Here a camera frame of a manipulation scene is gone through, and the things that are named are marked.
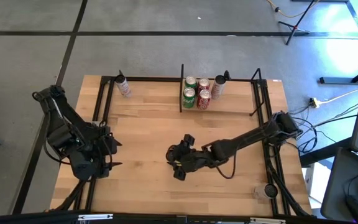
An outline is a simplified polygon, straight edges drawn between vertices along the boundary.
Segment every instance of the concrete floor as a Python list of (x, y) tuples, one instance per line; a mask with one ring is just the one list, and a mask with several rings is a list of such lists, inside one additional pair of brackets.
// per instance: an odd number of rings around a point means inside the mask
[[(287, 14), (308, 3), (276, 0)], [(352, 0), (358, 12), (358, 0)], [(72, 30), (80, 0), (0, 0), (0, 30)], [(260, 1), (222, 0), (94, 0), (87, 5), (80, 30), (208, 30), (287, 31), (284, 19)], [(358, 32), (343, 3), (322, 2), (306, 15), (302, 28), (313, 32)], [(68, 37), (0, 36), (0, 215), (10, 212), (42, 111), (31, 93), (54, 83)], [(306, 105), (309, 97), (329, 99), (358, 86), (320, 85), (322, 76), (358, 74), (358, 39), (296, 37), (290, 46), (281, 37), (78, 37), (63, 86), (75, 106), (83, 75), (213, 77), (229, 70), (249, 78), (257, 67), (264, 78), (283, 80), (290, 110)], [(311, 110), (317, 123), (358, 102), (358, 93)], [(322, 126), (335, 140), (351, 135), (354, 119)], [(319, 136), (318, 148), (331, 144)], [(49, 206), (58, 166), (43, 153), (24, 212)]]

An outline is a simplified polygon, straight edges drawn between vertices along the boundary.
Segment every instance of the white can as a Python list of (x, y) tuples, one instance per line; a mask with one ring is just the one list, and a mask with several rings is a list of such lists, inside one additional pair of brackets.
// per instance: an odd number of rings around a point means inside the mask
[(223, 92), (225, 83), (226, 83), (226, 79), (224, 78), (223, 75), (218, 75), (215, 77), (215, 82), (214, 82), (214, 85), (213, 85), (212, 91), (211, 91), (212, 99), (216, 100), (219, 98), (219, 96)]
[(121, 71), (119, 71), (119, 73), (120, 75), (116, 77), (116, 83), (119, 92), (121, 93), (122, 96), (131, 97), (131, 89), (129, 88), (127, 79), (125, 78), (125, 76), (122, 74)]
[(273, 184), (261, 184), (254, 189), (254, 198), (256, 199), (272, 199), (277, 194), (278, 190)]

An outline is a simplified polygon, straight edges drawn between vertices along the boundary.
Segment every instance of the wooden table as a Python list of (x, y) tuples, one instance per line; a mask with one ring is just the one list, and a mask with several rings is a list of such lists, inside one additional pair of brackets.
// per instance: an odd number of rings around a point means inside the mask
[[(86, 75), (76, 111), (91, 121), (100, 76)], [(273, 111), (287, 110), (280, 80), (268, 80)], [(237, 153), (236, 175), (226, 180), (216, 169), (202, 168), (187, 174), (185, 181), (173, 178), (172, 167), (166, 163), (169, 146), (178, 144), (184, 134), (195, 137), (195, 148), (216, 139), (230, 139), (259, 126), (254, 110), (250, 83), (228, 82), (224, 95), (213, 100), (206, 111), (179, 112), (176, 82), (129, 82), (131, 98), (124, 98), (114, 88), (108, 125), (114, 137), (123, 144), (113, 161), (123, 162), (114, 167), (110, 176), (99, 179), (93, 197), (92, 211), (110, 213), (152, 213), (187, 215), (272, 215), (269, 200), (252, 197), (255, 186), (267, 182), (262, 144), (257, 142)], [(105, 96), (99, 117), (103, 113)], [(281, 159), (285, 182), (297, 202), (311, 212), (302, 176), (298, 152), (284, 145)], [(224, 164), (226, 175), (232, 171), (233, 158)], [(73, 190), (78, 180), (70, 166), (62, 165), (50, 207), (59, 206)], [(85, 207), (88, 186), (83, 192), (81, 207)], [(281, 197), (277, 197), (281, 213)]]

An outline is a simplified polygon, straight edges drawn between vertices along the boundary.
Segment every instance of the tripod stand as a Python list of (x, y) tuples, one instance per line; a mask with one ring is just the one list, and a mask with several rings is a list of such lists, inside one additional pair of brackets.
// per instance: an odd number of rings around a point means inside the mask
[(305, 34), (309, 34), (310, 32), (307, 31), (307, 30), (301, 30), (298, 28), (299, 26), (299, 23), (301, 23), (302, 19), (304, 18), (304, 16), (306, 15), (306, 13), (309, 11), (309, 9), (312, 7), (313, 3), (315, 2), (315, 0), (311, 0), (309, 6), (306, 8), (305, 12), (302, 14), (301, 18), (299, 19), (299, 21), (296, 23), (296, 25), (291, 25), (291, 24), (287, 24), (286, 22), (282, 22), (282, 21), (279, 21), (278, 23), (279, 24), (283, 24), (283, 25), (286, 25), (288, 26), (289, 28), (291, 28), (291, 34), (287, 40), (287, 42), (285, 43), (285, 45), (288, 45), (292, 39), (292, 37), (295, 35), (296, 32), (303, 32)]

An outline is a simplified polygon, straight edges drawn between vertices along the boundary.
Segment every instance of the green soda can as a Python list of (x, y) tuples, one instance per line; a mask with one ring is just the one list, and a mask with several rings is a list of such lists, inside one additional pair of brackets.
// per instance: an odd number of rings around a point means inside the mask
[(196, 101), (196, 90), (191, 87), (185, 88), (185, 91), (183, 91), (182, 101), (182, 105), (185, 108), (192, 108), (194, 102)]
[(188, 88), (188, 87), (196, 89), (197, 79), (195, 77), (186, 77), (185, 88)]

